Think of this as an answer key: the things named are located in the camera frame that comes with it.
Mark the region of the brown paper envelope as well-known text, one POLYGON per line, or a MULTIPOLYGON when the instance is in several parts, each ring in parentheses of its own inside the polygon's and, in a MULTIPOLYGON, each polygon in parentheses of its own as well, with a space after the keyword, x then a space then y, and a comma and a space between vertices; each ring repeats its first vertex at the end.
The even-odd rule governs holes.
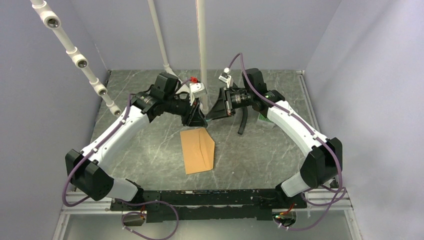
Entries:
POLYGON ((215 142, 206 128, 180 132, 185 174, 196 174, 214 168, 215 142))

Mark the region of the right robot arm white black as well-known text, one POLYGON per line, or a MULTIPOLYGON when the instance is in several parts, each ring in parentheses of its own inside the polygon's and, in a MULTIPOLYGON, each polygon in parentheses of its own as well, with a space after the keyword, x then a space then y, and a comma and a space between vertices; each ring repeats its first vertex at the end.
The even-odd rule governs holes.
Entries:
POLYGON ((220 88, 206 119, 231 117, 236 109, 252 107, 282 129, 305 156, 300 170, 277 186, 279 191, 275 194, 275 200, 280 207, 289 207, 296 195, 316 189, 341 175, 343 145, 338 138, 327 138, 300 117, 282 94, 277 90, 268 90, 258 68, 250 68, 242 73, 243 87, 234 86, 230 71, 227 67, 219 76, 226 86, 220 88))

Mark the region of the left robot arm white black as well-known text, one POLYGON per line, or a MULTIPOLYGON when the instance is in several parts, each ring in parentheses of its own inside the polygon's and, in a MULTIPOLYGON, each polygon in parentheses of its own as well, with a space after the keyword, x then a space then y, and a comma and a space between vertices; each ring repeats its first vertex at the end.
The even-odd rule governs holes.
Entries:
POLYGON ((160 73, 147 90, 131 93, 123 113, 97 139, 82 150, 72 149, 65 155, 63 203, 75 206, 66 200, 67 188, 72 184, 87 199, 115 198, 131 210, 139 209, 144 203, 144 189, 131 180, 110 176, 107 167, 129 140, 163 113, 180 116, 185 127, 207 127, 200 109, 200 98, 206 93, 203 82, 193 77, 180 82, 166 72, 160 73))

